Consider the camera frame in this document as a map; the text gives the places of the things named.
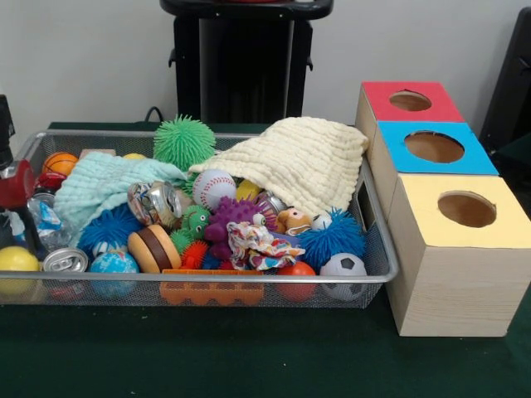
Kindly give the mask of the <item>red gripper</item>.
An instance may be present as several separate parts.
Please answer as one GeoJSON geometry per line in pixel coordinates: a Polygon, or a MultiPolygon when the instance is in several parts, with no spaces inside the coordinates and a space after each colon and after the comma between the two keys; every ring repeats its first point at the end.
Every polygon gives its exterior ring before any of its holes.
{"type": "Polygon", "coordinates": [[[25,228],[25,239],[29,251],[38,260],[46,258],[46,248],[38,235],[32,214],[26,207],[35,187],[35,177],[28,160],[14,161],[1,170],[1,208],[20,208],[20,218],[25,228]]]}

